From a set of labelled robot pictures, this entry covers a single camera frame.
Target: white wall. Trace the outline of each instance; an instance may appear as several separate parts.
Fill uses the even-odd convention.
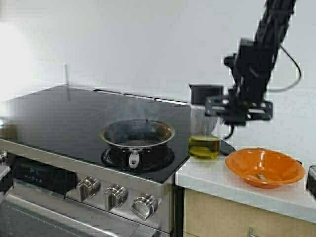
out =
[[[240,37],[253,36],[264,2],[2,0],[2,24],[18,34],[8,45],[19,47],[23,41],[30,58],[22,60],[16,51],[14,58],[20,61],[1,65],[21,71],[26,61],[32,65],[29,79],[52,85],[63,82],[62,65],[67,63],[71,84],[188,99],[190,82],[232,84],[223,57],[237,50]],[[316,161],[315,7],[313,1],[297,2],[284,43],[304,71],[302,83],[268,95],[275,104],[273,121],[238,129],[231,140],[238,148],[267,147]],[[295,68],[281,55],[270,86],[288,85],[295,77]],[[21,81],[11,78],[12,83]]]

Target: cabinet drawer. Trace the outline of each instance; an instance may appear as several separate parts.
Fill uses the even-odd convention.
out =
[[[184,231],[198,237],[315,237],[316,224],[185,190]]]

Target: orange bowl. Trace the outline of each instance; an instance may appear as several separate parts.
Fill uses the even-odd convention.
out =
[[[305,169],[295,159],[262,148],[242,149],[226,157],[226,166],[252,186],[274,189],[301,180]]]

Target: black glass cooktop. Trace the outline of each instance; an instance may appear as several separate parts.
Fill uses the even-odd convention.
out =
[[[188,157],[190,107],[141,98],[57,86],[2,103],[6,133],[0,138],[70,158],[106,166],[101,157],[109,145],[101,130],[112,122],[151,119],[171,125],[176,134],[167,143],[171,164],[155,171],[129,174],[165,182]]]

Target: cooking oil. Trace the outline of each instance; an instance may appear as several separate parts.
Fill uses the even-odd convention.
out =
[[[189,139],[189,153],[196,158],[216,159],[220,150],[220,139],[213,135],[194,135]]]

